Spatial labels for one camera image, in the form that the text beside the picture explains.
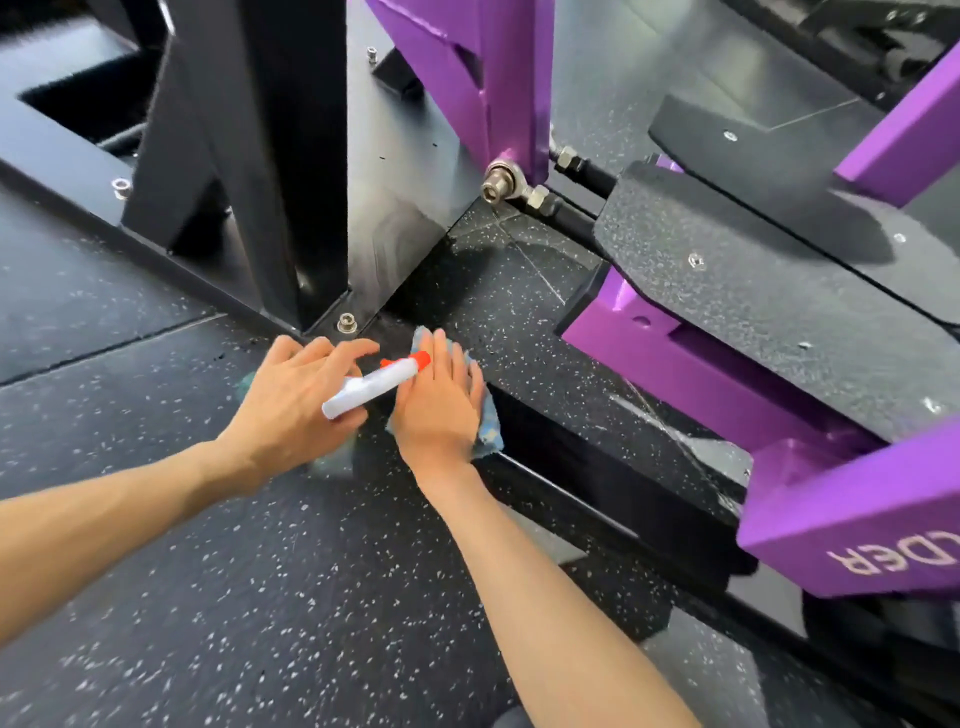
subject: textured black plate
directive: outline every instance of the textured black plate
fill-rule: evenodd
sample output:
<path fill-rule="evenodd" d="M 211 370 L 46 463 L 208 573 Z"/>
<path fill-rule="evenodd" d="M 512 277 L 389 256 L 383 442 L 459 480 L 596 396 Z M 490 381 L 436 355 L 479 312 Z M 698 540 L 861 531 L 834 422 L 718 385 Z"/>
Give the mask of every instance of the textured black plate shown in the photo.
<path fill-rule="evenodd" d="M 631 165 L 595 233 L 644 295 L 885 440 L 960 411 L 946 331 L 688 175 Z"/>
<path fill-rule="evenodd" d="M 808 246 L 934 320 L 960 325 L 960 241 L 833 175 L 874 120 L 872 109 L 848 104 L 768 132 L 669 97 L 650 135 L 689 173 Z"/>

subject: right hand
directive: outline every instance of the right hand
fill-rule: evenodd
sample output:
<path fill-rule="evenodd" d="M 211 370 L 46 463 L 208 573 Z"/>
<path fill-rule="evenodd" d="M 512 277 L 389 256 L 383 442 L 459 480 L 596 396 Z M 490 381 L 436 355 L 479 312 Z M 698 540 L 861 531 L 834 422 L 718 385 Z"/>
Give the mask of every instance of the right hand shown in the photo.
<path fill-rule="evenodd" d="M 449 351 L 442 329 L 424 334 L 420 350 L 430 365 L 396 390 L 393 416 L 400 455 L 418 481 L 469 463 L 487 391 L 480 366 L 467 366 L 459 344 Z"/>

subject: left hand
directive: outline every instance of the left hand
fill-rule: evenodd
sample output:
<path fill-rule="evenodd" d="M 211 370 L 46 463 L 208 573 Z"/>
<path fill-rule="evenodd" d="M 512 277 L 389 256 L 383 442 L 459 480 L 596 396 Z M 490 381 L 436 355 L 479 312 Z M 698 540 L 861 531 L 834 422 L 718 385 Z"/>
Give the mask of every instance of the left hand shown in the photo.
<path fill-rule="evenodd" d="M 321 407 L 340 391 L 345 376 L 360 376 L 359 357 L 379 350 L 369 339 L 334 347 L 321 337 L 304 347 L 279 336 L 217 446 L 233 462 L 253 467 L 254 489 L 334 451 L 367 420 L 367 410 L 357 407 L 330 421 Z"/>

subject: white spray bottle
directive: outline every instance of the white spray bottle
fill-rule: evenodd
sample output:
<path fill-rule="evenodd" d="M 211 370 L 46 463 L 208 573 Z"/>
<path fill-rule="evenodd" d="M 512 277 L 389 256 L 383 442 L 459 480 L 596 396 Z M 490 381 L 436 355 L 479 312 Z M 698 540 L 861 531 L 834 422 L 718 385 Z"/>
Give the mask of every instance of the white spray bottle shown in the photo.
<path fill-rule="evenodd" d="M 324 402 L 324 415 L 328 420 L 340 417 L 344 412 L 400 386 L 429 364 L 430 354 L 414 352 L 397 361 L 384 359 L 380 362 L 380 369 L 366 376 L 348 376 L 344 379 L 344 386 L 340 391 Z"/>

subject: purple bracket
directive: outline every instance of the purple bracket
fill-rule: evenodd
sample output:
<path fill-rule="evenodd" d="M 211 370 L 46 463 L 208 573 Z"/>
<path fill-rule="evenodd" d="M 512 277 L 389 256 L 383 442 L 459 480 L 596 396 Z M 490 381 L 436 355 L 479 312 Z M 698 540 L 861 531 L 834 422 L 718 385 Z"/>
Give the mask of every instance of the purple bracket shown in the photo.
<path fill-rule="evenodd" d="M 549 172 L 554 0 L 367 0 L 481 169 Z"/>
<path fill-rule="evenodd" d="M 960 43 L 837 166 L 864 194 L 897 207 L 960 161 Z"/>
<path fill-rule="evenodd" d="M 885 446 L 609 265 L 563 339 L 754 457 L 737 542 L 817 596 L 960 586 L 960 421 Z"/>

